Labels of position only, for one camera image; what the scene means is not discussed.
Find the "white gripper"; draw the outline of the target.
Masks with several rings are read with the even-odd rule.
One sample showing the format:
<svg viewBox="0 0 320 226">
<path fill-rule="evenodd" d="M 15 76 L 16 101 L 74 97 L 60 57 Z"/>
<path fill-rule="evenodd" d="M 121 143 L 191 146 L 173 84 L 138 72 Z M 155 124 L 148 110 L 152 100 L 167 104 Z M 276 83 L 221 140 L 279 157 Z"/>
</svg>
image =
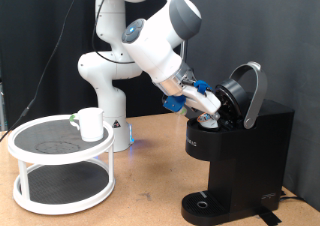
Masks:
<svg viewBox="0 0 320 226">
<path fill-rule="evenodd" d="M 182 94 L 186 97 L 185 104 L 188 107 L 208 113 L 213 120 L 220 119 L 218 110 L 221 107 L 221 102 L 212 92 L 202 94 L 193 86 L 185 86 Z"/>
</svg>

